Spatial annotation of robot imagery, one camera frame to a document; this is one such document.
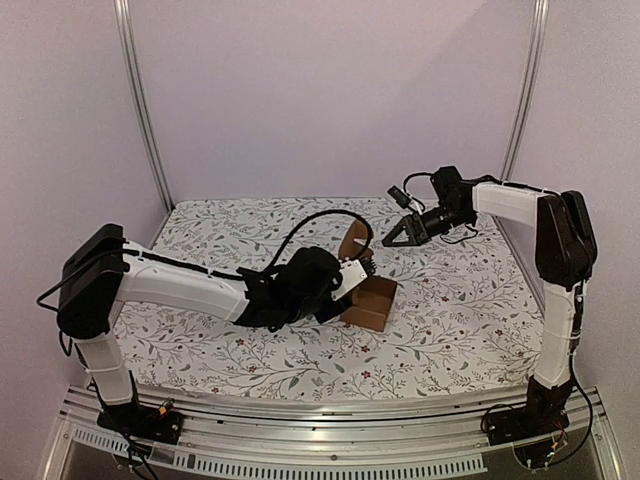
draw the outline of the floral pattern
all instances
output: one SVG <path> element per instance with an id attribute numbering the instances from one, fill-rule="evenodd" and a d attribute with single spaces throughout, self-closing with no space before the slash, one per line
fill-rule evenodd
<path id="1" fill-rule="evenodd" d="M 347 208 L 371 223 L 378 274 L 399 282 L 383 333 L 305 319 L 275 334 L 152 304 L 125 305 L 114 327 L 138 381 L 192 392 L 305 401 L 444 395 L 525 383 L 542 318 L 495 223 L 457 245 L 383 248 L 404 214 L 391 200 L 243 199 L 180 203 L 161 254 L 217 268 L 264 267 L 302 218 Z M 293 239 L 337 252 L 351 218 L 318 218 Z M 470 236 L 464 228 L 449 241 Z"/>

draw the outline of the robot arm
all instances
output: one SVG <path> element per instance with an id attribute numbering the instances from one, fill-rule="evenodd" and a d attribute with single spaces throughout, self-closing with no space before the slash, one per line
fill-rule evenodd
<path id="1" fill-rule="evenodd" d="M 455 167 L 431 175 L 438 207 L 405 216 L 383 239 L 385 246 L 421 245 L 462 224 L 475 225 L 486 213 L 535 228 L 536 267 L 544 285 L 544 331 L 535 373 L 529 380 L 523 411 L 489 415 L 492 444 L 512 442 L 568 426 L 564 414 L 573 387 L 571 358 L 578 345 L 586 284 L 597 256 L 586 205 L 579 192 L 556 194 L 490 176 L 463 180 Z M 389 190 L 401 206 L 412 199 Z M 397 241 L 406 234 L 406 240 Z"/>
<path id="2" fill-rule="evenodd" d="M 238 271 L 222 273 L 159 256 L 127 241 L 117 225 L 102 227 L 65 263 L 58 326 L 75 340 L 96 384 L 103 407 L 99 425 L 166 443 L 176 443 L 180 434 L 180 414 L 138 402 L 111 330 L 125 302 L 194 310 L 274 332 L 309 315 L 319 323 L 339 315 L 352 305 L 351 292 L 375 265 L 366 258 L 339 261 L 310 247 L 268 271 Z"/>

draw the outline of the open box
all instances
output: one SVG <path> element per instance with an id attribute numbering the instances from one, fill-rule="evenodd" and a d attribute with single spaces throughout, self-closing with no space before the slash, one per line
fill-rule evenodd
<path id="1" fill-rule="evenodd" d="M 355 220 L 342 239 L 338 255 L 341 260 L 354 258 L 362 249 L 358 241 L 367 237 L 367 229 L 362 222 Z M 367 248 L 362 258 L 371 258 L 373 251 Z M 340 315 L 348 324 L 358 325 L 377 332 L 384 331 L 387 319 L 393 307 L 398 283 L 394 280 L 372 275 L 358 285 L 353 292 L 353 306 Z"/>

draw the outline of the white wall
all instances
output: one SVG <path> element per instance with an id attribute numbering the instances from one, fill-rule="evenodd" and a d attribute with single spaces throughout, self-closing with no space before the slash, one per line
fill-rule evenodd
<path id="1" fill-rule="evenodd" d="M 31 480 L 67 385 L 36 296 L 101 224 L 148 242 L 163 213 L 112 2 L 0 2 L 0 478 Z"/>
<path id="2" fill-rule="evenodd" d="M 172 192 L 379 196 L 439 165 L 497 174 L 534 3 L 132 2 Z"/>
<path id="3" fill-rule="evenodd" d="M 599 258 L 577 369 L 598 386 L 632 477 L 640 469 L 638 25 L 636 0 L 552 2 L 515 172 L 515 180 L 586 197 Z M 530 232 L 511 232 L 534 268 Z"/>

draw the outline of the cardboard box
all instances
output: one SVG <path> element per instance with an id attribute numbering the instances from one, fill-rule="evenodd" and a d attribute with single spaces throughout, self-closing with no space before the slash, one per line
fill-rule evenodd
<path id="1" fill-rule="evenodd" d="M 367 228 L 355 220 L 342 239 L 338 256 L 341 260 L 354 258 L 367 238 Z M 362 258 L 371 258 L 373 251 L 367 248 Z M 373 275 L 358 285 L 352 294 L 353 307 L 340 315 L 348 324 L 383 332 L 398 289 L 394 280 Z"/>

